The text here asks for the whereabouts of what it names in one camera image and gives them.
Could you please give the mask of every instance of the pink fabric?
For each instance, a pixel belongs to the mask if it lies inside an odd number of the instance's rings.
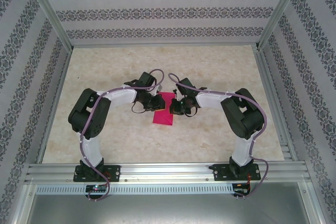
[[[174,93],[160,92],[162,98],[166,102],[166,108],[164,110],[155,111],[153,123],[173,125],[173,114],[169,113],[169,106],[172,104],[172,99],[175,98]]]

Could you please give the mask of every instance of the purple cable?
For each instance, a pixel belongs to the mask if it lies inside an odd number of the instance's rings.
[[[255,143],[255,140],[258,136],[260,136],[266,129],[266,126],[267,126],[267,116],[266,116],[266,113],[264,112],[264,110],[262,109],[262,107],[257,103],[255,102],[254,100],[250,99],[249,97],[246,97],[244,95],[240,95],[240,94],[236,94],[236,93],[229,93],[229,92],[220,92],[220,91],[212,91],[212,90],[201,90],[201,89],[196,89],[196,88],[193,88],[193,87],[189,87],[187,85],[184,85],[184,84],[181,84],[179,83],[178,81],[175,81],[172,76],[174,76],[177,80],[179,80],[178,76],[175,75],[174,73],[169,73],[168,74],[168,77],[173,81],[175,82],[177,85],[180,85],[184,88],[187,88],[187,89],[191,89],[191,90],[194,90],[194,91],[198,91],[198,92],[202,92],[202,93],[210,93],[210,94],[223,94],[223,95],[231,95],[233,97],[238,97],[238,98],[241,98],[241,99],[244,99],[246,101],[249,101],[250,103],[252,103],[253,105],[255,105],[258,110],[261,112],[261,114],[263,115],[263,118],[264,118],[264,126],[262,127],[262,129],[253,137],[253,140],[251,142],[251,146],[250,146],[250,149],[249,149],[249,152],[248,152],[248,155],[250,155],[250,157],[253,159],[253,160],[256,160],[256,161],[262,161],[262,162],[265,162],[266,164],[266,170],[265,170],[265,174],[264,176],[262,177],[262,179],[260,180],[259,184],[254,188],[254,190],[252,192],[250,192],[248,195],[244,196],[243,194],[240,194],[240,193],[236,193],[244,198],[247,198],[249,196],[251,196],[252,194],[255,193],[255,191],[257,191],[257,189],[261,186],[261,184],[264,182],[266,176],[267,176],[267,173],[268,173],[268,168],[269,168],[269,165],[268,165],[268,162],[262,158],[255,158],[252,156],[252,149],[253,149],[253,146],[254,146],[254,143]]]
[[[102,196],[101,196],[100,198],[98,198],[98,199],[91,199],[91,198],[90,198],[90,194],[91,194],[92,191],[90,191],[90,192],[88,193],[88,199],[89,199],[89,201],[100,201],[100,200],[106,198],[107,195],[108,195],[109,192],[110,192],[110,182],[109,182],[109,180],[106,178],[106,176],[105,176],[104,174],[102,174],[100,171],[98,171],[98,170],[97,170],[97,169],[90,163],[90,161],[86,158],[86,155],[85,155],[85,153],[84,153],[84,149],[83,149],[83,138],[84,138],[84,134],[85,134],[86,130],[87,130],[88,127],[89,127],[89,124],[90,124],[91,119],[92,119],[92,117],[93,117],[93,113],[94,113],[94,111],[96,110],[99,101],[100,101],[105,95],[107,95],[107,94],[109,94],[109,93],[111,93],[111,92],[117,91],[117,90],[123,90],[123,89],[143,89],[143,90],[146,90],[146,89],[152,89],[152,88],[155,88],[155,87],[159,86],[159,85],[163,82],[163,80],[164,80],[164,72],[163,72],[161,69],[158,69],[158,68],[157,68],[157,69],[153,69],[152,71],[150,71],[149,74],[151,74],[151,73],[153,73],[153,72],[155,72],[155,71],[159,71],[159,72],[162,73],[162,79],[161,79],[157,84],[155,84],[155,85],[153,85],[153,86],[150,86],[150,87],[119,87],[119,88],[111,89],[111,90],[106,91],[106,92],[104,92],[103,94],[101,94],[101,95],[97,98],[96,102],[94,103],[94,105],[93,105],[93,107],[92,107],[92,110],[91,110],[91,112],[90,112],[89,118],[88,118],[88,120],[87,120],[86,123],[85,123],[84,129],[83,129],[82,132],[80,133],[80,136],[79,136],[79,139],[80,139],[80,141],[79,141],[79,143],[80,143],[80,144],[79,144],[79,148],[80,148],[80,152],[81,152],[81,154],[82,154],[84,160],[86,161],[86,163],[87,163],[87,164],[88,164],[88,165],[89,165],[89,166],[90,166],[96,173],[98,173],[98,174],[99,174],[99,175],[106,181],[107,186],[108,186],[108,189],[106,190],[106,193],[105,193],[104,195],[102,195]]]

